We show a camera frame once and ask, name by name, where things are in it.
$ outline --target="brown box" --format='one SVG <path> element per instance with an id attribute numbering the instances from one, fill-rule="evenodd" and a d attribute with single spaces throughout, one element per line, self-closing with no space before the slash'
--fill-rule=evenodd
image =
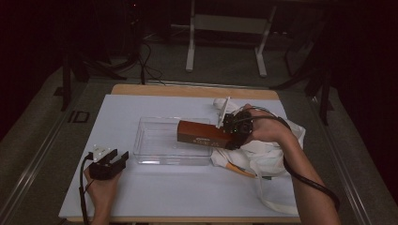
<path id="1" fill-rule="evenodd" d="M 178 142 L 182 143 L 194 143 L 220 148 L 226 148 L 227 144 L 233 140 L 231 134 L 224 133 L 214 125 L 184 120 L 178 123 L 176 138 Z"/>

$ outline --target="person's right hand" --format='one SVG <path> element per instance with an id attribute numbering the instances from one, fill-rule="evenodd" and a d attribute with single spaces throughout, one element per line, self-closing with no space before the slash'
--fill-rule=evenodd
<path id="1" fill-rule="evenodd" d="M 251 109 L 252 105 L 246 104 L 243 110 L 248 111 L 252 116 L 271 116 L 270 113 L 261 110 Z M 253 119 L 253 131 L 246 143 L 258 140 L 267 143 L 283 143 L 295 137 L 284 124 L 273 119 Z"/>

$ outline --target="clear plastic container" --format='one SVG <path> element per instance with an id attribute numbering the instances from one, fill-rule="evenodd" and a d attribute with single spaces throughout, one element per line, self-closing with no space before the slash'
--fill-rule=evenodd
<path id="1" fill-rule="evenodd" d="M 180 120 L 209 124 L 209 119 L 158 118 L 140 119 L 133 154 L 140 164 L 206 166 L 212 148 L 176 140 Z"/>

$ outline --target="hand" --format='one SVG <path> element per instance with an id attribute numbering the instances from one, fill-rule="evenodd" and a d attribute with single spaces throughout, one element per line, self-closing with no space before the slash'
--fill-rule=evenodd
<path id="1" fill-rule="evenodd" d="M 243 110 L 247 110 L 252 116 L 271 116 L 270 113 L 251 109 L 252 105 L 246 104 Z M 284 124 L 273 119 L 253 119 L 253 131 L 246 143 L 258 140 L 267 143 L 283 143 L 294 137 L 293 133 Z"/>
<path id="2" fill-rule="evenodd" d="M 91 224 L 109 224 L 121 172 L 110 180 L 101 181 L 93 180 L 87 168 L 84 170 L 84 176 L 88 184 L 87 192 L 95 207 L 93 222 Z"/>

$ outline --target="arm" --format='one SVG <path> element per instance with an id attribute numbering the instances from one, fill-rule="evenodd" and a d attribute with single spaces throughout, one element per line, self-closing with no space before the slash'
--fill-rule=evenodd
<path id="1" fill-rule="evenodd" d="M 252 116 L 269 115 L 266 112 L 249 110 Z M 258 140 L 276 142 L 283 150 L 284 157 L 296 173 L 324 186 L 311 162 L 307 159 L 296 136 L 278 121 L 271 119 L 253 120 L 253 132 L 247 142 Z M 340 224 L 333 200 L 326 194 L 293 179 L 298 213 L 303 224 Z"/>
<path id="2" fill-rule="evenodd" d="M 87 191 L 95 207 L 91 225 L 108 225 L 121 172 L 111 180 L 95 180 L 94 182 L 90 177 L 88 168 L 85 169 L 84 175 L 87 184 L 90 184 Z"/>

